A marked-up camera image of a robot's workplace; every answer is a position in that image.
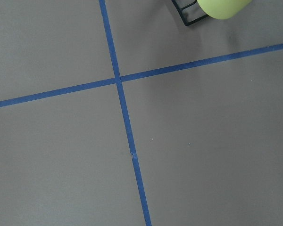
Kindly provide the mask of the yellow cup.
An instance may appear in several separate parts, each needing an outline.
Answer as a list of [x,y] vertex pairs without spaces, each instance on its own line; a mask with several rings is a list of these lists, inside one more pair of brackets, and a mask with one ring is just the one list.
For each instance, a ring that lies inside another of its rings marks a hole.
[[225,20],[236,15],[252,0],[198,0],[197,2],[210,17]]

